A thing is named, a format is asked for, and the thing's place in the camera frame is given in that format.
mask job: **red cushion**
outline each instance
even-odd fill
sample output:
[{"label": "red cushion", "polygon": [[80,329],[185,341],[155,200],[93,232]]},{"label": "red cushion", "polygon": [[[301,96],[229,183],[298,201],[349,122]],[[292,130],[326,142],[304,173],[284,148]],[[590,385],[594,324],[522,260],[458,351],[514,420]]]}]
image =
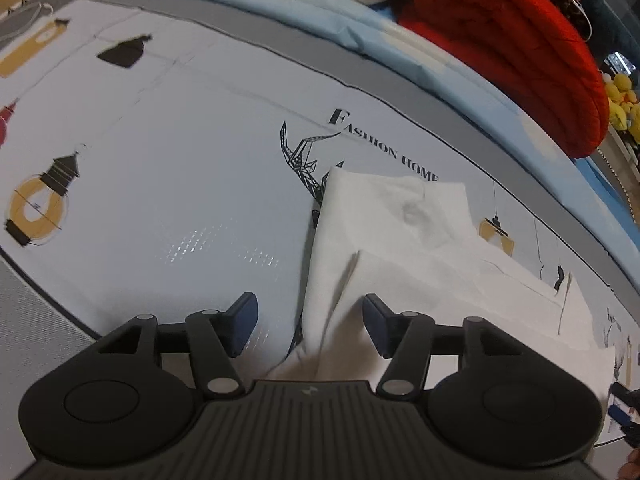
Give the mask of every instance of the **red cushion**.
[{"label": "red cushion", "polygon": [[399,23],[507,94],[569,156],[593,153],[609,122],[584,41],[548,0],[412,0]]}]

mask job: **white cable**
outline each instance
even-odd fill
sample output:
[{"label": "white cable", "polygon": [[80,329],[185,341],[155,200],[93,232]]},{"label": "white cable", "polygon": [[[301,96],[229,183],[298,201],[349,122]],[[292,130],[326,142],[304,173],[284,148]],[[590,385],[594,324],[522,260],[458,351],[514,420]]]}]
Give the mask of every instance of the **white cable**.
[{"label": "white cable", "polygon": [[16,36],[20,36],[22,33],[24,33],[25,31],[29,30],[31,25],[33,25],[33,23],[40,17],[40,11],[42,9],[47,9],[49,11],[48,16],[53,14],[53,7],[51,7],[49,4],[42,4],[40,2],[33,2],[31,4],[28,4],[28,5],[25,5],[25,6],[21,7],[20,9],[16,10],[15,12],[11,12],[10,14],[6,15],[2,20],[0,20],[0,23],[5,22],[7,19],[12,18],[16,14],[20,14],[21,12],[24,12],[25,10],[30,9],[32,7],[36,7],[36,11],[33,13],[33,16],[30,17],[29,21],[25,25],[23,25],[21,28],[19,28],[18,30],[14,30],[13,32],[9,32],[9,33],[5,34],[4,36],[0,36],[0,41],[10,40],[11,38],[15,38]]}]

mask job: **hanging lamp illustration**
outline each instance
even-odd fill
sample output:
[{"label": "hanging lamp illustration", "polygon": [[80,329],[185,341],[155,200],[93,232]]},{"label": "hanging lamp illustration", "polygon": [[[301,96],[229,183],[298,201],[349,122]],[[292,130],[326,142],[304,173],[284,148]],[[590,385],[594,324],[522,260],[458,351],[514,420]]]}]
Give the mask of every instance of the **hanging lamp illustration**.
[{"label": "hanging lamp illustration", "polygon": [[509,256],[513,256],[513,248],[515,247],[516,242],[509,238],[506,231],[500,227],[500,221],[498,220],[497,215],[491,220],[488,218],[482,220],[480,222],[480,227],[478,228],[478,234],[487,242],[494,236],[499,236],[502,250]]},{"label": "hanging lamp illustration", "polygon": [[69,20],[55,19],[0,60],[0,77],[9,77],[49,43],[66,31]]},{"label": "hanging lamp illustration", "polygon": [[97,58],[122,68],[131,68],[142,56],[145,51],[145,42],[149,40],[151,40],[151,34],[121,41],[116,46],[103,50]]},{"label": "hanging lamp illustration", "polygon": [[45,173],[33,175],[15,188],[4,228],[20,245],[42,245],[60,229],[68,187],[79,176],[77,155],[55,158]]},{"label": "hanging lamp illustration", "polygon": [[7,123],[9,122],[11,116],[14,114],[15,105],[17,102],[18,99],[0,110],[0,146],[4,144],[4,140],[6,139],[6,131],[8,127]]}]

